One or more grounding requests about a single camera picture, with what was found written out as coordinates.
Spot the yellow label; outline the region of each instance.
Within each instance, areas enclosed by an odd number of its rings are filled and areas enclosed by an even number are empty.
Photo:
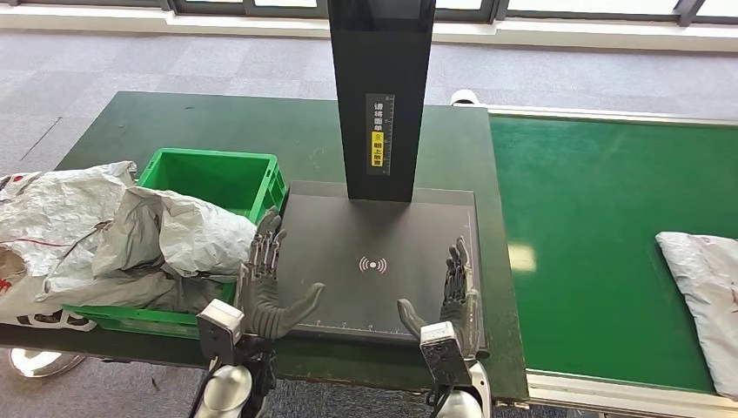
[[[385,133],[372,131],[372,167],[381,167],[385,157]]]

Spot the crumpled plastic package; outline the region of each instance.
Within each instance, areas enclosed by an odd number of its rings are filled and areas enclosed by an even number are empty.
[[[124,161],[0,178],[0,322],[95,326],[62,305],[194,313],[235,280],[256,227],[135,187],[135,171]]]
[[[135,171],[134,163],[123,161],[0,179],[0,321],[88,329],[74,320],[38,323],[36,318],[59,314],[63,304],[142,304],[156,297],[156,292],[143,296],[152,288],[159,294],[172,288],[158,273],[135,283],[126,274],[91,276],[99,228],[112,219]]]
[[[738,241],[688,233],[656,241],[694,317],[715,390],[738,401]]]
[[[248,259],[256,226],[200,199],[131,187],[102,234],[94,274],[163,260],[183,277],[236,275]]]

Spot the sticker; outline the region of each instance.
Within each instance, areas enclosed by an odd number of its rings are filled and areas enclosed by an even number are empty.
[[[381,167],[385,160],[385,133],[372,132],[372,167]]]
[[[392,163],[393,94],[366,94],[366,172],[389,176]]]

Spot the floor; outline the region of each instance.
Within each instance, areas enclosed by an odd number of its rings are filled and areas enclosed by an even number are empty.
[[[738,56],[435,44],[426,102],[738,118]],[[53,168],[117,91],[335,98],[325,40],[0,31],[0,174]]]
[[[482,102],[738,119],[738,57],[436,44],[428,104],[461,88]],[[0,175],[52,169],[117,91],[335,98],[323,40],[0,31]],[[28,380],[4,366],[0,416],[182,417],[198,370],[86,360]],[[422,417],[422,396],[281,381],[267,417]],[[534,407],[497,416],[565,418]]]

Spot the dark green table surface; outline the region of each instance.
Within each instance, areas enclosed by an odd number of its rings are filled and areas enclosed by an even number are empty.
[[[490,125],[527,366],[714,392],[654,236],[738,238],[738,129]]]
[[[426,107],[416,186],[475,191],[492,353],[484,364],[495,397],[522,400],[527,398],[525,362],[489,138],[485,110]],[[286,182],[344,181],[335,102],[166,93],[118,93],[58,169],[130,159],[143,170],[153,152],[165,146],[267,152],[278,157]],[[443,272],[439,272],[440,286],[442,281]],[[93,333],[108,339],[101,343],[106,353],[124,351],[131,335]],[[87,338],[85,351],[94,354],[94,346],[89,345],[93,338],[95,334]],[[111,345],[110,339],[117,339],[119,345]],[[170,349],[178,344],[164,337],[137,336],[131,338],[131,354],[124,357],[135,357],[135,348],[137,355],[144,353],[142,360],[170,361],[163,353],[146,355],[146,341],[152,351],[162,349],[158,344],[168,344]],[[192,350],[193,345],[182,341],[180,347]],[[282,376],[404,389],[431,383],[415,350],[287,339],[279,342],[277,352],[277,371]]]

